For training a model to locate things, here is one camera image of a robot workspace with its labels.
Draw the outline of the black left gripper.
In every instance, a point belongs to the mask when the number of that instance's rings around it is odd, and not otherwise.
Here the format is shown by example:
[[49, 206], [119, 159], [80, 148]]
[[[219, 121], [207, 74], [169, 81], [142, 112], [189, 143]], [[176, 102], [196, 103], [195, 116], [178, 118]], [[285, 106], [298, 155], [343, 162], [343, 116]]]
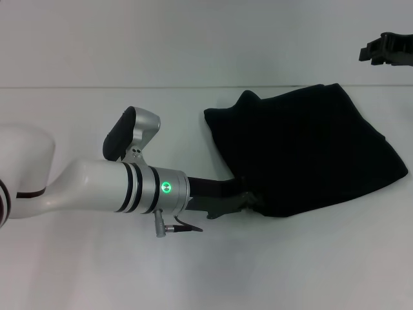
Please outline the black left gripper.
[[263, 201], [247, 188], [244, 178], [218, 181], [189, 177], [190, 201], [188, 211], [203, 211], [209, 220], [225, 214], [249, 209], [261, 212]]

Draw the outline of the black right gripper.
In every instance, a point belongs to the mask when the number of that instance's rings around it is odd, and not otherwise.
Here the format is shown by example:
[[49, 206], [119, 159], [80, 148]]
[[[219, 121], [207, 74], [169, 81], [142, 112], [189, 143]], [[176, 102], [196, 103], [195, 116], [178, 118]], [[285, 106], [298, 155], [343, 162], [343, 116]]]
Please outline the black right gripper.
[[362, 48], [359, 61], [371, 60], [371, 65], [412, 66], [412, 34], [384, 32]]

